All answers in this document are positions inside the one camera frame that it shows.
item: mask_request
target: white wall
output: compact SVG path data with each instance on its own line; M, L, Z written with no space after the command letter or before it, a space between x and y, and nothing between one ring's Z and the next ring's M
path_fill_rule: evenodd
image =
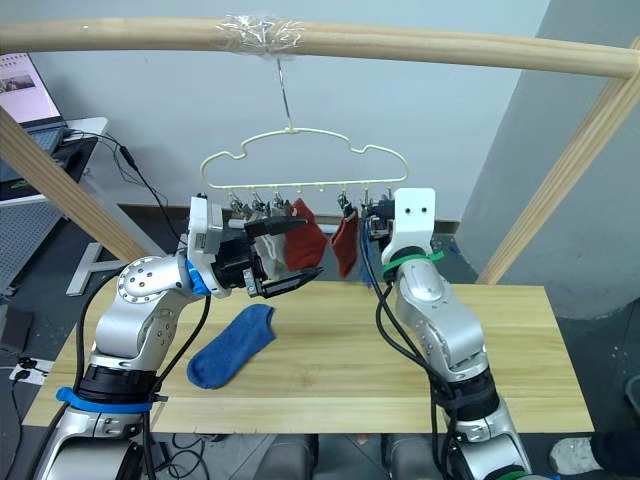
M100 16L223 16L274 13L316 21L418 26L535 36L548 0L301 2L299 0L14 0L2 21ZM256 133L286 125L275 62L214 52L61 52L33 55L66 118L105 116L149 181L173 205L208 191L200 162L236 151ZM378 60L298 57L284 62L294 122L345 133L357 145L399 150L407 185L438 192L438 218L459 220L517 82L519 71ZM243 163L212 169L220 183L322 181L396 176L388 157L347 154L331 139L264 143ZM153 203L110 164L94 165L121 203ZM305 191L318 213L337 213L339 189ZM361 195L353 189L352 197ZM222 193L214 198L225 201Z

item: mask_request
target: wooden beam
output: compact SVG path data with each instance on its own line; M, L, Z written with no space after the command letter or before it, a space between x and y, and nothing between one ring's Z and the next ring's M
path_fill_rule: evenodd
M632 47L640 49L640 37ZM502 240L477 283L495 284L509 270L594 158L640 101L640 73L613 79L602 90L575 136Z
M0 108L0 157L118 259L132 262L149 255L34 142L4 108Z
M229 21L228 18L157 17L0 24L0 53L62 50L252 51L242 42L242 32L246 34L247 30L225 27ZM261 27L259 17L252 21L254 30ZM484 65L619 78L630 78L640 69L640 54L626 48L420 28L293 23L286 25L289 29L296 29L295 46L284 49L282 53ZM283 24L285 21L267 29L267 36L271 34L273 39L277 33L271 32L278 32Z

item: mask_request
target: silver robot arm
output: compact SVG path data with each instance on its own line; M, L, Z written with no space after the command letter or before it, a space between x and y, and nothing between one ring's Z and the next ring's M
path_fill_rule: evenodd
M191 200L187 248L166 257L145 257L118 276L111 307L100 318L89 366L77 388L61 389L69 406L34 464L37 480L133 480L140 477L144 412L158 400L157 370L171 345L182 309L246 287L265 298L294 290L321 269L306 269L268 282L253 243L304 223L272 217L247 223L225 240L222 209L205 197Z
M483 480L490 474L531 472L527 454L504 399L495 389L480 323L454 295L428 257L434 228L432 189L396 191L391 208L378 208L373 230L390 242L382 253L385 278L396 290L396 314L419 339L426 362L448 383L456 399L439 395L449 424L456 412L447 452L454 478Z

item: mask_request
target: white sneaker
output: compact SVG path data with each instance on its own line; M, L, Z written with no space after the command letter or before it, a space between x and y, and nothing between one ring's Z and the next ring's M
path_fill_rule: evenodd
M578 475L580 473L602 470L591 451L591 439L564 438L557 442L549 455L551 466L561 475Z

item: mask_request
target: laptop screen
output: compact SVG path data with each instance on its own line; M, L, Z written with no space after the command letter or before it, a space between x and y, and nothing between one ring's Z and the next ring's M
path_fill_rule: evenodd
M23 127L62 121L26 53L0 55L0 105Z

